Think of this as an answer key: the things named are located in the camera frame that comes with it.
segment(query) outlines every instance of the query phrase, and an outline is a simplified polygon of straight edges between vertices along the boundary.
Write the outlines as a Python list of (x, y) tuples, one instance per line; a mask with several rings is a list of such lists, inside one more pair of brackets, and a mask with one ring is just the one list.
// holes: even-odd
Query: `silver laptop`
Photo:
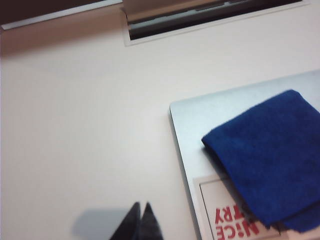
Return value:
[(245, 213), (246, 209), (241, 198), (233, 190), (228, 176), (206, 153), (201, 142), (202, 137), (250, 107), (289, 89), (298, 91), (320, 111), (320, 70), (180, 100), (170, 105), (175, 135), (202, 240), (311, 240), (320, 236), (320, 227), (299, 234), (292, 230), (266, 229), (259, 222), (248, 227), (246, 223), (242, 224), (245, 218), (231, 217), (232, 219), (223, 223), (217, 222), (216, 218), (218, 210), (224, 211), (226, 216), (236, 216), (237, 211)]

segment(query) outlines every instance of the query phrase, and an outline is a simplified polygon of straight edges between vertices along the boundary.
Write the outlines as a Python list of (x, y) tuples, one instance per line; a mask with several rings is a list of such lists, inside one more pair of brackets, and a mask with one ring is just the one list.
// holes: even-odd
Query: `vent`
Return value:
[(129, 35), (131, 40), (136, 40), (297, 2), (303, 0), (218, 0), (193, 9), (128, 21)]

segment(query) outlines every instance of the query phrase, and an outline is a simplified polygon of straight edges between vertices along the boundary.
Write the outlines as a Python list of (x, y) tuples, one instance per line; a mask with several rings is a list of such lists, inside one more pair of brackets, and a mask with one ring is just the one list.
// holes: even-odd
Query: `blue microfiber cloth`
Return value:
[(320, 113), (288, 90), (202, 138), (266, 226), (320, 225)]

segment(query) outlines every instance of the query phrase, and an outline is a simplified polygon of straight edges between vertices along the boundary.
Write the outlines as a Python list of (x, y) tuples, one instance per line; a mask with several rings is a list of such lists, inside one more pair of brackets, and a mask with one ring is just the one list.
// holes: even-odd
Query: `white desk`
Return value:
[(173, 101), (320, 68), (320, 3), (125, 46), (119, 5), (1, 35), (1, 236), (105, 240), (150, 201), (196, 239)]

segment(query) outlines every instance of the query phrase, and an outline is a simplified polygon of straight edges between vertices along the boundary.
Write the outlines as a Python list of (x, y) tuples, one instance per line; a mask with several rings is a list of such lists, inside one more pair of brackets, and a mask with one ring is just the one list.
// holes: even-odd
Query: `pointed object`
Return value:
[(140, 223), (139, 240), (164, 240), (159, 223), (148, 202)]
[(138, 240), (140, 203), (133, 204), (110, 240)]

